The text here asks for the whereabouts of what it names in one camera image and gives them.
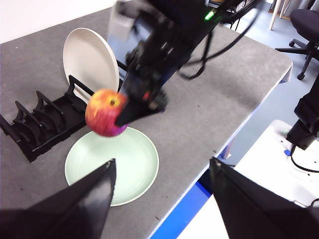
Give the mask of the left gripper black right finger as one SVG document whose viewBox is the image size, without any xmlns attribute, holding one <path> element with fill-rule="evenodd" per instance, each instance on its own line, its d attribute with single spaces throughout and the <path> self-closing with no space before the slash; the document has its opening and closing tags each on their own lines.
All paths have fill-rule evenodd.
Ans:
<svg viewBox="0 0 319 239">
<path fill-rule="evenodd" d="M 212 193 L 231 239 L 317 239 L 319 209 L 302 208 L 210 159 Z"/>
</svg>

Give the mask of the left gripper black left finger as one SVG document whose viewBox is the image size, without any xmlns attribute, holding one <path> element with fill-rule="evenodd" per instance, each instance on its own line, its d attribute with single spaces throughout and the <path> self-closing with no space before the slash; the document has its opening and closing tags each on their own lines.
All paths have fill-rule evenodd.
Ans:
<svg viewBox="0 0 319 239">
<path fill-rule="evenodd" d="M 98 239 L 116 182 L 111 159 L 72 186 L 26 209 L 0 212 L 2 239 Z"/>
</svg>

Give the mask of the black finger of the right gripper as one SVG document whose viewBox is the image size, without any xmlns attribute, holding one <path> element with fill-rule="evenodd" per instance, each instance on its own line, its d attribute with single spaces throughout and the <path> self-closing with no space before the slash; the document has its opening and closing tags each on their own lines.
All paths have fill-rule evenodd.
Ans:
<svg viewBox="0 0 319 239">
<path fill-rule="evenodd" d="M 129 98 L 124 108 L 117 116 L 115 125 L 124 126 L 133 121 L 164 111 L 164 101 L 154 101 L 150 105 L 143 101 Z"/>
</svg>

